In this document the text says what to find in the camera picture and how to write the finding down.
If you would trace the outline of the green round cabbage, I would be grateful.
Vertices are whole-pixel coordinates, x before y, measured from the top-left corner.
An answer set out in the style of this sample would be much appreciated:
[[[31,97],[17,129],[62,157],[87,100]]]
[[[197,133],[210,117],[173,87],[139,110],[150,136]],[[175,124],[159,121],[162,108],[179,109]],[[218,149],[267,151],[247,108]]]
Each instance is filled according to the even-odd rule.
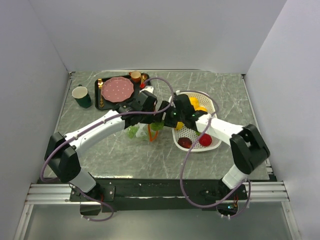
[[[150,129],[154,132],[160,131],[164,128],[164,122],[153,122],[150,124]]]

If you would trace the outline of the yellow corn cob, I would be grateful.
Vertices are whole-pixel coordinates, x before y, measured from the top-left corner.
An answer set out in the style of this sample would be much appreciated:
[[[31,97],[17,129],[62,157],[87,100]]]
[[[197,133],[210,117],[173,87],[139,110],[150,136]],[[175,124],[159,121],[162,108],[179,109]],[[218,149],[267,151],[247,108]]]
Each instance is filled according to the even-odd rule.
[[[184,123],[179,121],[175,127],[177,131],[181,130],[184,127]]]

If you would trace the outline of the clear zip top bag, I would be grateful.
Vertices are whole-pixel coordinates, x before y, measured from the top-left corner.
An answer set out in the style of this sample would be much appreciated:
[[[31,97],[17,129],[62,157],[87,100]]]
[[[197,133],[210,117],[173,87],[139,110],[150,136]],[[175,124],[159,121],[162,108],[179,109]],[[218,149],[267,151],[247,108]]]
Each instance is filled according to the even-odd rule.
[[[150,124],[145,124],[145,123],[138,123],[134,126],[139,127],[136,137],[132,139],[144,139],[149,142],[153,142],[157,139],[159,131],[152,131],[150,129]]]

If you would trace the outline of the green grape bunch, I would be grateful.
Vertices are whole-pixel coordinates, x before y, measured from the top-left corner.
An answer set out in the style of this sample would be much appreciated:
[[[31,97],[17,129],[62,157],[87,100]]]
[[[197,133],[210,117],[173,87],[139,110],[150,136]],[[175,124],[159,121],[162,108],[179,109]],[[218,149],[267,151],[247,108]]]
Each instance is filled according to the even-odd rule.
[[[136,137],[136,134],[139,130],[139,127],[138,126],[130,126],[127,128],[127,136],[130,138],[130,139],[133,139]]]

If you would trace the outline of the yellow orange fruit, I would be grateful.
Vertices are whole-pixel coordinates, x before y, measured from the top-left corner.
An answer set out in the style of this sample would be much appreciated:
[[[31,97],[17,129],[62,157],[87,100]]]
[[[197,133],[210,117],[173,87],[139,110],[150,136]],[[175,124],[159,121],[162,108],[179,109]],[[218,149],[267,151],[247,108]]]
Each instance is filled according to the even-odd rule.
[[[206,112],[206,113],[208,112],[208,110],[203,106],[198,106],[195,110],[196,111],[203,111],[203,112]]]

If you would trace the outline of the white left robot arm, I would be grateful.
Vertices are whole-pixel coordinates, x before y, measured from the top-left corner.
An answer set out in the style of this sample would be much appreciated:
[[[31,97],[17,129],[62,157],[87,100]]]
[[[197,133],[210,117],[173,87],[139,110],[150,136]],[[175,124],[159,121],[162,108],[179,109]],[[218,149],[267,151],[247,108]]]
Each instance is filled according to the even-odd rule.
[[[62,183],[70,183],[81,190],[88,201],[101,200],[103,191],[95,178],[82,169],[80,156],[108,136],[142,121],[145,114],[153,112],[157,97],[142,90],[129,102],[121,102],[105,115],[79,130],[62,135],[54,133],[48,143],[46,157],[51,157],[48,166]]]

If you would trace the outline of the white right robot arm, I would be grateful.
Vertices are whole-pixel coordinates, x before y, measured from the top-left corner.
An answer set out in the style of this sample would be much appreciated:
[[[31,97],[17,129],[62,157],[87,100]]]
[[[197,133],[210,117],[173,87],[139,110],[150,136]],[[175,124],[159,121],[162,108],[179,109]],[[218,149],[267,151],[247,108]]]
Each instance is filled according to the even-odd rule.
[[[198,133],[205,133],[226,144],[231,148],[233,165],[222,178],[219,195],[224,199],[232,198],[236,186],[245,180],[259,165],[270,157],[267,147],[258,128],[249,124],[236,125],[215,117],[215,113],[195,110],[186,94],[171,97],[173,102],[164,101],[160,109],[169,106],[165,111],[164,125],[176,127],[178,122]]]

